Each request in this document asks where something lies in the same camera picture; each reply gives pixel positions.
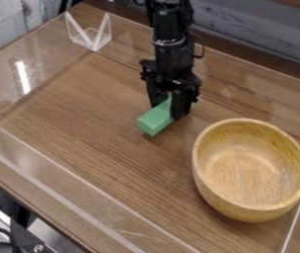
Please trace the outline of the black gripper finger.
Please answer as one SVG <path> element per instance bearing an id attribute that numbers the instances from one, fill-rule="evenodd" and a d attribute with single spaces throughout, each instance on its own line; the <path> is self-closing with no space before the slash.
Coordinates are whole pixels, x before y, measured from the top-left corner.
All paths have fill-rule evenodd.
<path id="1" fill-rule="evenodd" d="M 149 83 L 148 84 L 148 95 L 149 95 L 149 104 L 152 107 L 156 107 L 168 99 L 168 89 L 164 84 Z"/>
<path id="2" fill-rule="evenodd" d="M 179 121 L 191 112 L 191 107 L 199 102 L 200 93 L 197 89 L 175 89 L 171 92 L 171 117 Z"/>

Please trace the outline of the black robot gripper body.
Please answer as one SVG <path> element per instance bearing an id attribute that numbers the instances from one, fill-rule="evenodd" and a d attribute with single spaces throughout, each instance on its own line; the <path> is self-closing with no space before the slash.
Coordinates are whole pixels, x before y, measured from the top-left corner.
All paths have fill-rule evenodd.
<path id="1" fill-rule="evenodd" d="M 142 59 L 141 79 L 146 82 L 150 94 L 167 94 L 179 90 L 181 93 L 197 94 L 201 80 L 193 73 L 195 54 L 193 39 L 179 41 L 152 41 L 154 59 Z"/>

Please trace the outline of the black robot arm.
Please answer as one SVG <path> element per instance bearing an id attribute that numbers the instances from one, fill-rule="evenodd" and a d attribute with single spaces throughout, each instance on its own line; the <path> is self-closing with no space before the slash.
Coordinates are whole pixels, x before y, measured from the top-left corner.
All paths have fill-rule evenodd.
<path id="1" fill-rule="evenodd" d="M 189 34 L 193 8 L 189 0 L 145 0 L 154 59 L 142 59 L 141 79 L 146 82 L 149 104 L 171 99 L 169 116 L 179 121 L 191 112 L 200 96 L 201 80 L 192 69 L 195 37 Z"/>

